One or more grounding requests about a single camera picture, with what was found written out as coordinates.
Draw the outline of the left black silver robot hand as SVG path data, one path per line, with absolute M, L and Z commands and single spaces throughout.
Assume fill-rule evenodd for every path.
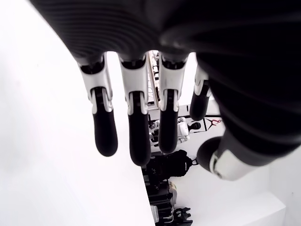
M 301 3 L 298 0 L 34 0 L 32 5 L 76 60 L 92 103 L 95 145 L 118 148 L 106 54 L 118 54 L 132 161 L 151 156 L 147 54 L 159 53 L 158 145 L 177 143 L 179 99 L 190 53 L 197 70 L 190 116 L 210 96 L 225 125 L 197 161 L 224 180 L 285 157 L 301 145 Z

